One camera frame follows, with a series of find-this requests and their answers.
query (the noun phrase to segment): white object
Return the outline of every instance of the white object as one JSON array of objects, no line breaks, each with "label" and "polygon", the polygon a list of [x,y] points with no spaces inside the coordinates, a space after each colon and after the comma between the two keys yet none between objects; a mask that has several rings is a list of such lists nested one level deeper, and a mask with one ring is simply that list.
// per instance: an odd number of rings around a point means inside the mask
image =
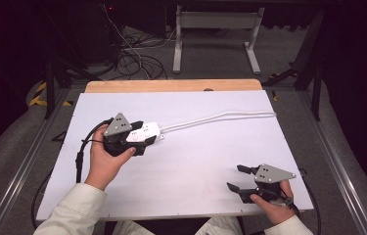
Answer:
[{"label": "white object", "polygon": [[126,140],[127,142],[144,142],[152,136],[156,136],[156,142],[164,138],[156,122],[144,123],[140,129],[131,131]]},{"label": "white object", "polygon": [[[273,111],[263,90],[81,94],[37,219],[46,219],[74,185],[81,139],[101,120],[123,112],[130,122],[155,120],[162,126],[171,126],[234,110]],[[87,145],[82,182],[89,170],[89,150]],[[276,117],[221,117],[167,131],[164,140],[149,146],[144,156],[131,158],[121,168],[106,189],[109,197],[101,219],[262,213],[257,205],[243,204],[226,182],[255,188],[253,176],[239,172],[237,165],[263,163],[300,175]],[[297,207],[312,209],[301,177],[290,182]]]}]

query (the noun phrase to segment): black wire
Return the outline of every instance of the black wire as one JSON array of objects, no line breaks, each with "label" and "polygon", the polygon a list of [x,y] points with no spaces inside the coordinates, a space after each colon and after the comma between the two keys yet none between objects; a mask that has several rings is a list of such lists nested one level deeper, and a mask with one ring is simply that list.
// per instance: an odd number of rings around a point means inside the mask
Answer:
[{"label": "black wire", "polygon": [[113,117],[107,120],[103,120],[101,123],[96,125],[86,136],[84,140],[82,140],[82,145],[80,147],[79,152],[76,155],[76,183],[80,183],[81,180],[81,174],[82,174],[82,163],[83,163],[83,150],[85,149],[85,146],[89,143],[89,138],[94,134],[94,132],[100,128],[104,124],[110,124],[113,121]]},{"label": "black wire", "polygon": [[320,210],[318,208],[317,201],[315,200],[313,192],[311,191],[311,189],[308,186],[307,182],[305,182],[304,177],[306,176],[307,171],[303,168],[300,168],[299,172],[301,173],[302,181],[304,182],[305,188],[307,189],[308,194],[310,195],[311,202],[314,205],[315,212],[317,213],[317,234],[320,235],[321,234],[321,214],[320,214]]},{"label": "black wire", "polygon": [[35,218],[35,206],[36,206],[36,200],[37,200],[37,196],[39,196],[39,193],[42,191],[45,183],[49,180],[49,178],[51,177],[53,172],[53,169],[51,169],[51,171],[48,173],[48,175],[46,175],[45,179],[42,181],[42,183],[40,184],[39,188],[37,189],[33,201],[31,203],[31,207],[30,207],[30,220],[31,220],[31,224],[33,225],[34,229],[36,229],[38,227],[37,223],[36,223],[36,218]]}]

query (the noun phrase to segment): gray floor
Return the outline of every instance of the gray floor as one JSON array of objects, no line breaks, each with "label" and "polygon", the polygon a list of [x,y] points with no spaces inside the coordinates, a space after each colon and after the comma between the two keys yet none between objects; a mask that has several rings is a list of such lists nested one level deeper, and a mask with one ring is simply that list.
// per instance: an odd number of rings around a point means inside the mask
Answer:
[{"label": "gray floor", "polygon": [[[261,68],[261,75],[253,75],[249,65],[243,43],[248,40],[250,32],[247,30],[229,30],[223,36],[212,36],[203,32],[189,32],[184,37],[182,68],[179,74],[173,74],[173,48],[169,42],[160,48],[138,50],[141,55],[150,55],[159,59],[166,71],[168,79],[198,79],[198,78],[257,78],[265,81],[268,75],[282,72],[289,68],[288,62],[294,60],[299,45],[305,35],[305,30],[298,29],[294,32],[287,29],[268,29],[263,27],[258,35],[255,53]],[[111,72],[103,78],[114,76]],[[144,79],[140,72],[132,79]],[[351,152],[344,135],[340,129],[335,113],[329,104],[328,91],[323,86],[320,105],[321,121],[314,122],[307,111],[311,89],[300,93],[295,91],[291,84],[294,78],[286,79],[277,84],[278,101],[268,96],[272,102],[281,127],[295,156],[298,167],[305,168],[305,177],[313,191],[321,213],[322,234],[364,234],[355,213],[349,208],[346,190],[340,179],[332,169],[328,153],[326,153],[323,140],[317,132],[321,127],[323,134],[345,169],[345,175],[351,182],[360,200],[361,208],[367,217],[367,178]],[[26,97],[29,102],[37,89],[36,84],[31,93]],[[76,80],[70,90],[58,88],[58,94],[67,93],[65,100],[75,102],[78,95],[84,91],[86,81]],[[52,169],[59,154],[60,142],[52,138],[68,129],[73,107],[62,106],[55,113],[52,120],[43,120],[46,107],[31,106],[27,113],[20,117],[8,128],[0,138],[0,234],[31,234],[33,227],[30,222],[30,206],[34,193],[39,184]],[[46,132],[41,141],[43,144],[37,149],[32,149],[36,143],[37,133]],[[26,170],[26,178],[15,175],[21,165],[25,165],[25,157],[29,153],[36,153],[31,158],[32,168]],[[9,186],[21,188],[13,191],[14,201],[6,207],[1,204]],[[39,196],[36,208],[40,204]],[[302,221],[315,233],[317,231],[317,218],[315,211],[306,211],[302,214]],[[258,231],[270,226],[264,215],[245,216],[244,224],[247,233]],[[98,223],[94,234],[102,234],[104,223]]]}]

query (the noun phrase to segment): white jacket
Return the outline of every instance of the white jacket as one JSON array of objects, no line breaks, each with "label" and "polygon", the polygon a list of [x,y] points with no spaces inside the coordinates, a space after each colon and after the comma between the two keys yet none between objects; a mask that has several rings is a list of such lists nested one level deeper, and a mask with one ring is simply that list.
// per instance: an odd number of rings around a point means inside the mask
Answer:
[{"label": "white jacket", "polygon": [[[34,232],[34,235],[90,235],[100,218],[107,193],[90,185],[76,184],[52,210],[51,216]],[[133,221],[116,224],[113,235],[154,235]],[[242,235],[236,217],[218,216],[211,218],[196,235]],[[266,235],[312,234],[298,217],[292,218],[265,230]]]}]

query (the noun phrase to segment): hand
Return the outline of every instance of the hand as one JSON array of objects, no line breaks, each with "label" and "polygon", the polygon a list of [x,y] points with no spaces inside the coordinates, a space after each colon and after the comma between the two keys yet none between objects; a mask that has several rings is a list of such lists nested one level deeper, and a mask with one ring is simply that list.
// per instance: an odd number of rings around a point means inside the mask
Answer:
[{"label": "hand", "polygon": [[[283,196],[293,198],[293,191],[288,180],[282,180],[280,187]],[[282,223],[296,214],[290,207],[270,204],[256,194],[252,194],[251,199],[265,211],[266,216],[274,225]]]},{"label": "hand", "polygon": [[135,153],[135,148],[131,147],[117,157],[111,156],[104,149],[103,133],[107,129],[107,125],[102,125],[95,131],[91,146],[91,165],[89,167],[88,177],[85,180],[86,184],[105,190],[108,184],[113,181],[119,172],[119,169],[124,165]]}]

